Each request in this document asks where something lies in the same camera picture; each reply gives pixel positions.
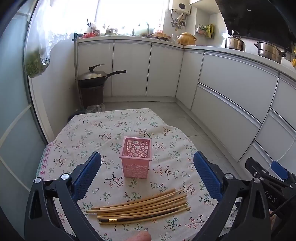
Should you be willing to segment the person's hand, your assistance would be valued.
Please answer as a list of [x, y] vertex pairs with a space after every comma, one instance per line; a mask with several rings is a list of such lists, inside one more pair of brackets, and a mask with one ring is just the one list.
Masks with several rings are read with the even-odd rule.
[[149, 232], [138, 232], [136, 235], [128, 238], [126, 241], [151, 241], [152, 237]]

